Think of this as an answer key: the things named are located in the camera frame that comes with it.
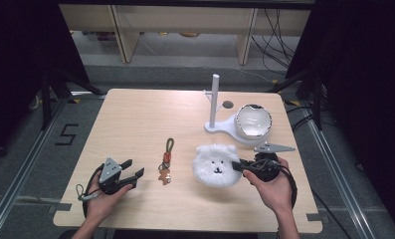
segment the floor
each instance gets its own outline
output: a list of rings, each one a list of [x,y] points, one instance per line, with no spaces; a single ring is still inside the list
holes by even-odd
[[[255,36],[255,41],[251,44],[248,62],[245,66],[238,64],[234,36],[202,34],[197,37],[184,37],[176,33],[143,33],[140,36],[133,58],[128,64],[121,61],[115,41],[99,41],[95,34],[85,35],[82,32],[74,32],[72,36],[86,67],[227,69],[237,74],[248,76],[243,81],[247,81],[249,85],[253,84],[253,81],[260,81],[270,87],[275,79],[255,74],[255,71],[279,73],[282,76],[287,69],[284,65],[288,64],[286,56],[282,52],[282,45],[279,44],[277,39],[273,39],[271,43],[278,51],[270,49],[269,52],[280,59],[281,63],[261,53],[256,42],[263,46],[262,48],[264,49],[266,46],[265,40],[269,41],[269,37],[263,39],[262,36]],[[290,49],[294,50],[299,38],[286,37],[283,40]],[[289,55],[293,53],[292,50],[287,50]],[[292,100],[294,98],[294,96],[290,95],[295,92],[294,88],[284,90],[284,94],[288,94],[285,95],[287,99]],[[94,117],[99,112],[100,104],[101,102],[99,101],[84,102],[83,106],[89,114],[88,117],[77,116],[74,106],[70,104],[62,110],[61,114],[63,118],[67,119],[81,119],[82,124],[90,130],[93,126]],[[290,121],[298,119],[304,114],[309,114],[309,112],[290,113]],[[9,214],[5,215],[6,221],[3,225],[0,225],[0,238],[38,237],[38,234],[34,232],[36,230],[41,231],[39,234],[41,238],[55,238],[55,235],[60,235],[66,230],[64,228],[55,228],[52,218],[55,206],[60,198],[59,195],[61,191],[64,191],[64,181],[69,180],[69,177],[60,178],[62,186],[56,183],[54,187],[52,180],[47,178],[61,177],[60,172],[42,168],[54,167],[60,168],[59,170],[73,170],[78,153],[81,152],[82,145],[87,140],[88,130],[85,129],[84,132],[78,134],[77,139],[81,142],[78,146],[70,148],[72,153],[70,158],[66,158],[64,163],[46,160],[35,161],[32,165],[34,168],[24,172],[26,175],[21,177],[23,180],[14,182],[14,177],[11,175],[20,173],[19,168],[24,167],[23,163],[26,155],[29,157],[32,153],[32,147],[34,147],[36,139],[46,136],[41,135],[37,130],[40,123],[40,114],[31,113],[27,116],[22,126],[20,126],[20,130],[13,137],[11,142],[12,150],[9,150],[7,155],[4,155],[10,160],[0,160],[0,201],[1,198],[5,198],[6,194],[9,194],[7,189],[12,184],[21,183],[22,187],[24,183],[26,184],[19,194],[15,195],[17,198],[16,204],[8,212]],[[55,128],[63,127],[61,123],[58,122]],[[303,126],[304,128],[301,127],[300,130],[295,132],[296,141],[303,143],[300,147],[300,153],[306,158],[304,165],[310,184],[312,188],[315,188],[315,192],[320,194],[316,202],[324,225],[322,233],[318,235],[302,235],[302,237],[395,238],[395,226],[391,218],[389,218],[386,209],[381,205],[378,195],[376,195],[374,188],[368,182],[368,178],[363,175],[362,170],[354,166],[356,158],[351,153],[350,146],[345,143],[345,139],[339,129],[334,126],[335,121],[333,121],[332,115],[325,116],[323,123],[325,127],[321,132],[316,130],[315,125],[311,121],[307,122]],[[50,135],[51,139],[47,139],[47,141],[58,141],[58,136],[57,133],[53,132]],[[327,149],[328,145],[333,145],[333,150]],[[39,151],[39,154],[42,158],[56,157],[58,152],[46,150],[45,146],[44,149]],[[34,195],[30,192],[35,189],[45,191],[41,198],[27,196]],[[23,219],[30,218],[26,216],[29,214],[35,214],[33,217],[35,220]],[[338,223],[335,223],[333,215],[337,217],[336,221],[340,221],[343,224],[350,236],[342,233],[344,230],[337,225]],[[110,233],[113,232],[101,230],[96,238],[110,238]],[[271,234],[260,234],[259,238],[274,238],[274,236]]]

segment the vertical rod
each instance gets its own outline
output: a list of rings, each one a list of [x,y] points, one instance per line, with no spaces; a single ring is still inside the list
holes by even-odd
[[[215,126],[215,118],[216,118],[216,108],[218,107],[218,91],[219,91],[219,75],[213,74],[212,81],[212,98],[210,100],[211,108],[210,108],[210,122],[209,127]]]

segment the keychain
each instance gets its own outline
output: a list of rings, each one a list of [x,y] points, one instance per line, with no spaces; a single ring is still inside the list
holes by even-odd
[[[169,166],[170,166],[173,143],[174,143],[173,138],[170,137],[166,142],[166,151],[165,153],[163,153],[162,163],[158,167],[160,173],[158,180],[161,180],[163,182],[163,185],[166,185],[171,181]]]

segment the white fluffy plush toy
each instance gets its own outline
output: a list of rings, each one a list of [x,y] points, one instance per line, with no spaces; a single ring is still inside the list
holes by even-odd
[[[228,187],[237,183],[241,172],[232,168],[232,161],[240,161],[233,145],[210,144],[197,147],[193,161],[194,176],[213,187]]]

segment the person's right hand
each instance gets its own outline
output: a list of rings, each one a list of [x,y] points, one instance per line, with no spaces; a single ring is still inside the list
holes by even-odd
[[[278,160],[282,166],[289,168],[286,160],[280,157],[278,157]],[[256,186],[265,205],[271,208],[275,214],[293,210],[290,182],[282,172],[275,179],[268,182],[261,180],[249,170],[244,170],[243,173]]]

